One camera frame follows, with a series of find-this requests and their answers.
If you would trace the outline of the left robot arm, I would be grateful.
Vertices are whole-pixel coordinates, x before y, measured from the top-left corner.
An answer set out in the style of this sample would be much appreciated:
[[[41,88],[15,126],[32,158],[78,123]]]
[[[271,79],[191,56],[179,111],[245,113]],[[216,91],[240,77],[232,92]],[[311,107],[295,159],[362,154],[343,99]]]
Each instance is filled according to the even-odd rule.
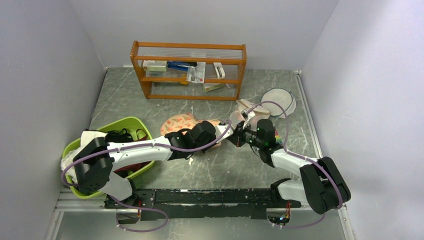
[[[80,150],[70,165],[76,175],[74,186],[84,194],[100,191],[111,195],[124,207],[132,208],[138,203],[139,194],[131,181],[118,175],[117,170],[146,162],[188,159],[226,138],[228,126],[202,121],[191,129],[132,142],[112,142],[96,134],[96,131],[82,134]]]

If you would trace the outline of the floral pink laundry bag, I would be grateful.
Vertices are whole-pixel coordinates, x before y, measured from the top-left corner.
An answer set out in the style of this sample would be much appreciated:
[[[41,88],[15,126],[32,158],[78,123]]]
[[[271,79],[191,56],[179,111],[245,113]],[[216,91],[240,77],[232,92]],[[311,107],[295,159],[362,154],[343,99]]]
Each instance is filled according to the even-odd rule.
[[[197,119],[192,113],[180,113],[164,121],[160,127],[160,135],[165,136],[182,129],[192,129],[196,124],[203,121],[204,119]]]

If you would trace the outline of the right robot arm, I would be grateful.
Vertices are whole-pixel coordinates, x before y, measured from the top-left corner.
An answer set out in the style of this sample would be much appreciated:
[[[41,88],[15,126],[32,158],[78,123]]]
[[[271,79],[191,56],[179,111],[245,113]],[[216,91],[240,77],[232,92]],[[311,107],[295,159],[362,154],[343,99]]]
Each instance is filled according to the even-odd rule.
[[[273,183],[270,202],[282,207],[288,200],[305,203],[322,215],[340,208],[351,198],[351,191],[335,162],[330,157],[309,158],[287,150],[277,141],[276,129],[269,119],[260,119],[256,128],[244,121],[232,128],[228,140],[236,147],[248,144],[256,148],[262,162],[272,168],[286,170],[298,177]]]

